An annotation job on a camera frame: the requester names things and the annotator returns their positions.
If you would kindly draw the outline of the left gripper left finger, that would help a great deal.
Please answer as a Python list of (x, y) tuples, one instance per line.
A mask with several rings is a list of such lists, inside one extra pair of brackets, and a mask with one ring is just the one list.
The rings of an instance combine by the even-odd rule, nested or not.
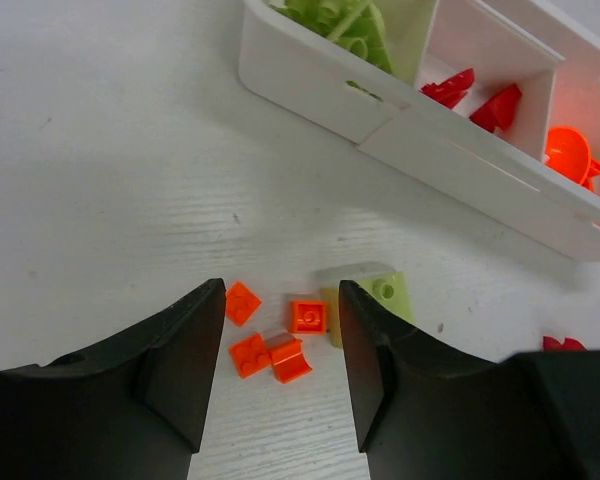
[(224, 326), (210, 279), (52, 363), (0, 371), (0, 479), (184, 479)]

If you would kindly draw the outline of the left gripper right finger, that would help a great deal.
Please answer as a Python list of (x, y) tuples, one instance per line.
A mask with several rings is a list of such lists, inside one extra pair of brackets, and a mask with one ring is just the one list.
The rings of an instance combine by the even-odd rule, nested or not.
[(339, 287), (359, 450), (374, 479), (600, 479), (600, 350), (491, 362)]

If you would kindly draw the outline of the green lego plate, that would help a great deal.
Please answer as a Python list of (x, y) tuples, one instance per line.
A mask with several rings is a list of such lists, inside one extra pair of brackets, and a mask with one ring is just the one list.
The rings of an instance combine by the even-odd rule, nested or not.
[(402, 320), (414, 324), (405, 274), (383, 264), (355, 264), (316, 273), (322, 300), (326, 303), (327, 325), (333, 347), (342, 349), (339, 317), (339, 284), (353, 280), (381, 306)]

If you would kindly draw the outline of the orange round lego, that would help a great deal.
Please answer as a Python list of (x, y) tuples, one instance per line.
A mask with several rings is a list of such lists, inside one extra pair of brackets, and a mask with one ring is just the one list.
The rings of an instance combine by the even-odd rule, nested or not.
[(592, 154), (587, 138), (569, 126), (548, 131), (546, 165), (572, 182), (595, 192), (593, 179), (600, 176), (600, 162)]

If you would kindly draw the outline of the red lego small piece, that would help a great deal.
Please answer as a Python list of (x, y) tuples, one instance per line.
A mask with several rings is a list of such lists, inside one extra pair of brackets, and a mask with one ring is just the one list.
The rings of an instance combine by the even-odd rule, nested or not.
[(494, 133), (507, 131), (513, 124), (522, 92), (517, 84), (511, 84), (493, 95), (475, 110), (469, 119), (479, 127)]

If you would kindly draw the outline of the red lego arch piece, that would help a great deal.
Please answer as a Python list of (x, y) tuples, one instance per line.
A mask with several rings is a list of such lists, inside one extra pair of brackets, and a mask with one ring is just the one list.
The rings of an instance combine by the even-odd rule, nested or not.
[(420, 92), (448, 109), (454, 107), (467, 95), (475, 81), (473, 68), (468, 68), (449, 77), (440, 84), (427, 83)]

